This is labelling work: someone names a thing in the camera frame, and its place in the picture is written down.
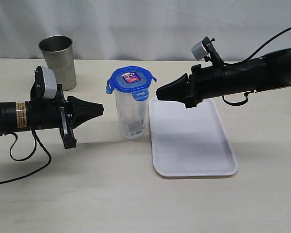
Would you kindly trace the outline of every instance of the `metal cup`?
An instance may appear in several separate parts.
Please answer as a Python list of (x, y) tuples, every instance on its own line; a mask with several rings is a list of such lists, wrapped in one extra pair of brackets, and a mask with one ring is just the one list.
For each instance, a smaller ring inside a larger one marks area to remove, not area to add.
[(55, 35), (40, 41), (39, 49), (50, 69), (54, 71), (56, 83), (61, 84), (63, 91), (77, 85), (72, 52), (72, 40), (69, 37)]

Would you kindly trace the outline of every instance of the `blue plastic lid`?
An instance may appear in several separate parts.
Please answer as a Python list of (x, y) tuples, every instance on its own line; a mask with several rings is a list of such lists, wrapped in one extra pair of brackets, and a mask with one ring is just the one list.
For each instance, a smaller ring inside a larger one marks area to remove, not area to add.
[(114, 89), (123, 93), (131, 93), (137, 101), (146, 100), (152, 79), (157, 81), (150, 71), (136, 66), (117, 69), (107, 81), (106, 92), (111, 94)]

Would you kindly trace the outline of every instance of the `white curtain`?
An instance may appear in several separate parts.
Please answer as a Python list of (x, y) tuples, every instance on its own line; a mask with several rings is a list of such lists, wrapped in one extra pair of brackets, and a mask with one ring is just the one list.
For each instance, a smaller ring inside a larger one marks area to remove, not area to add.
[[(291, 0), (0, 0), (0, 58), (42, 58), (38, 42), (62, 34), (76, 59), (194, 60), (208, 36), (240, 60), (289, 26)], [(260, 55), (287, 47), (291, 32)]]

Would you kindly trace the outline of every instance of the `plastic tray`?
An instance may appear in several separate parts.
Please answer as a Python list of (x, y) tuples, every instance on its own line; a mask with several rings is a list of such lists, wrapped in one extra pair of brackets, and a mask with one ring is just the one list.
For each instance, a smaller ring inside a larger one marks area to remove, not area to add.
[(153, 165), (166, 178), (228, 177), (238, 170), (217, 108), (211, 99), (195, 108), (149, 101)]

